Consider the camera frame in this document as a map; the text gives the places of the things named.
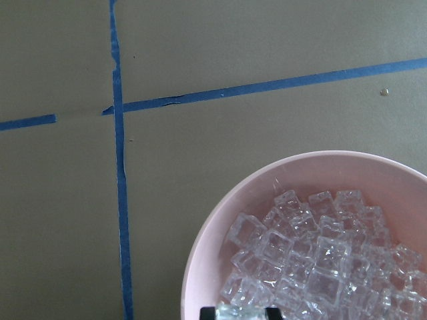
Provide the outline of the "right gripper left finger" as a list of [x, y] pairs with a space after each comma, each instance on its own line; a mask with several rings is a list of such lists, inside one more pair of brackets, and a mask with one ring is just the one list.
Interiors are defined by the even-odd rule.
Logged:
[[199, 320], [216, 320], [216, 308], [202, 307], [199, 310]]

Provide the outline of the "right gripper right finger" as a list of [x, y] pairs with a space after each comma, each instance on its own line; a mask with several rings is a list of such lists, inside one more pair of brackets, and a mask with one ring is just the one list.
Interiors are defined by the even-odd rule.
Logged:
[[277, 307], [267, 307], [266, 308], [266, 316], [268, 320], [282, 320], [282, 313]]

